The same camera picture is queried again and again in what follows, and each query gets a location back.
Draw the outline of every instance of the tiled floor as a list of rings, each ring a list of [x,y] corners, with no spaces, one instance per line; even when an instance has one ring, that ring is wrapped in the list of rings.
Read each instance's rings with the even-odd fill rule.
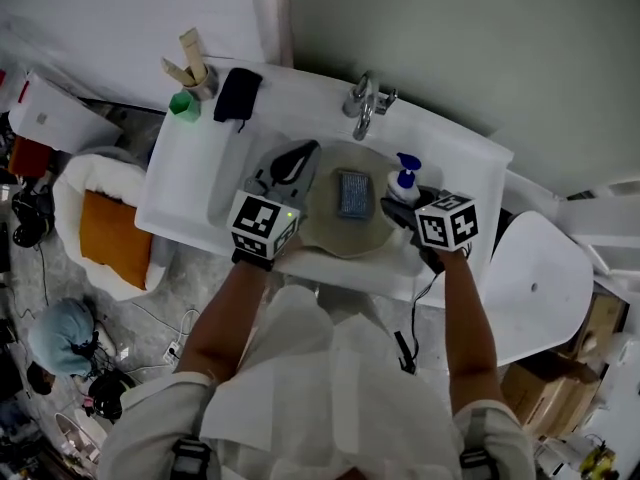
[[[125,140],[119,145],[146,162],[161,118],[134,111],[127,111],[127,114],[124,118],[121,115],[117,116],[120,125],[125,129]],[[10,216],[9,220],[10,232],[13,232],[17,222],[13,216]],[[55,234],[42,244],[42,252],[49,301],[53,302],[62,297],[92,297],[97,313],[116,342],[118,350],[128,349],[128,356],[118,362],[122,370],[162,364],[164,351],[169,342],[177,336],[174,330],[160,324],[131,302],[115,302],[105,292],[92,287],[84,270],[69,260],[62,242]],[[18,335],[24,343],[32,319],[29,313],[22,319],[19,316],[27,308],[34,314],[45,308],[42,260],[38,251],[20,249],[13,244],[11,260],[15,305],[11,293],[5,290],[6,301],[2,301],[2,306],[12,313]],[[158,290],[149,296],[136,299],[135,302],[167,324],[179,328],[185,311],[192,307],[202,309],[224,281],[230,268],[231,262],[226,258],[180,245]],[[408,338],[409,304],[379,296],[373,300],[380,319],[389,331],[401,330]],[[419,306],[416,332],[421,344],[418,358],[422,368],[420,375],[433,385],[448,404],[443,311]],[[11,345],[11,351],[24,376],[25,368],[31,361],[30,355],[25,358],[25,348],[21,344]],[[166,367],[151,368],[132,375],[144,382],[167,375],[170,371],[171,369]],[[24,394],[21,398],[45,434],[56,444],[62,442],[62,436],[54,423],[55,413],[62,412],[73,417],[73,409],[77,408],[83,399],[71,379],[58,379],[49,396],[31,394],[29,398]]]

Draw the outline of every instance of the white fluffy cushion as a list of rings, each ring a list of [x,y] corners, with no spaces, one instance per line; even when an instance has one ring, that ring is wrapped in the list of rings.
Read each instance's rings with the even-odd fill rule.
[[[101,192],[137,208],[144,177],[144,170],[137,165],[99,155],[82,155],[71,159],[53,186],[55,226],[64,250],[69,258],[85,269],[93,286],[105,290],[115,300],[132,299],[153,291],[162,280],[166,266],[153,262],[152,244],[147,289],[141,290],[124,281],[111,267],[83,258],[80,252],[80,220],[84,192]]]

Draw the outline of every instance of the blue cap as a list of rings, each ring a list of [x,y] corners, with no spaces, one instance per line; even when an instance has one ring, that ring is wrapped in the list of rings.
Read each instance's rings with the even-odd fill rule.
[[[413,171],[420,169],[422,163],[415,156],[405,153],[398,153],[398,158],[405,169],[398,174],[398,185],[402,188],[411,188],[416,181],[416,175],[413,174]]]

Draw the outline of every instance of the sponge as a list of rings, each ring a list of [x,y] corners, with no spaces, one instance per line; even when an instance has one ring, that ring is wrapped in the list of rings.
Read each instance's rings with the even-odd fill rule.
[[[371,178],[361,172],[339,171],[338,180],[338,216],[370,219],[373,214]]]

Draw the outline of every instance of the green cup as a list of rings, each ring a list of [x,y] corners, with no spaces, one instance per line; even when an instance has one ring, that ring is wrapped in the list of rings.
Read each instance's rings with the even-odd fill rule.
[[[169,110],[176,117],[193,123],[200,117],[200,102],[187,91],[178,92],[171,97]]]

